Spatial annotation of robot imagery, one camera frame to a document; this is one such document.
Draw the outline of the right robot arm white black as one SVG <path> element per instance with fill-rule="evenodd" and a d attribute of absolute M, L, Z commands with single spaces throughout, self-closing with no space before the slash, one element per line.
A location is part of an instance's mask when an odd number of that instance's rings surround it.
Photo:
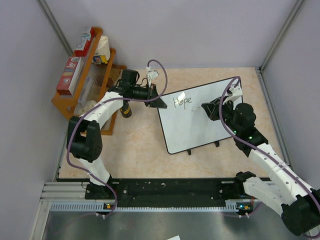
<path fill-rule="evenodd" d="M 254 197 L 276 212 L 296 236 L 320 225 L 320 191 L 304 182 L 276 154 L 266 137 L 255 127 L 256 114 L 248 103 L 218 97 L 201 104 L 208 118 L 221 121 L 235 145 L 257 163 L 274 183 L 270 186 L 247 171 L 234 178 L 233 192 L 239 198 Z"/>

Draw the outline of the white whiteboard black frame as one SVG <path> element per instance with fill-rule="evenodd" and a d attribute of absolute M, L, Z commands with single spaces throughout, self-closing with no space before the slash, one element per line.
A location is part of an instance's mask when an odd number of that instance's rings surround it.
<path fill-rule="evenodd" d="M 222 141 L 231 137 L 221 121 L 212 121 L 203 108 L 220 97 L 232 78 L 186 88 L 164 94 L 161 99 L 167 108 L 159 108 L 158 115 L 167 152 L 171 155 Z"/>

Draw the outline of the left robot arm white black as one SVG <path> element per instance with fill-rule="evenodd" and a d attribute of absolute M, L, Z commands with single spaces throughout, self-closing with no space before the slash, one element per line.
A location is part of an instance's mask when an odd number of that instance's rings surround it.
<path fill-rule="evenodd" d="M 108 183 L 111 175 L 101 159 L 102 127 L 117 111 L 127 115 L 130 101 L 143 102 L 150 108 L 167 108 L 156 85 L 152 83 L 159 76 L 158 71 L 150 67 L 146 70 L 145 85 L 137 82 L 140 74 L 136 70 L 123 70 L 117 83 L 107 90 L 92 109 L 81 116 L 73 116 L 68 122 L 67 154 L 81 162 L 81 170 L 89 174 L 90 182 L 96 185 L 97 194 L 105 199 L 113 194 L 114 187 Z"/>

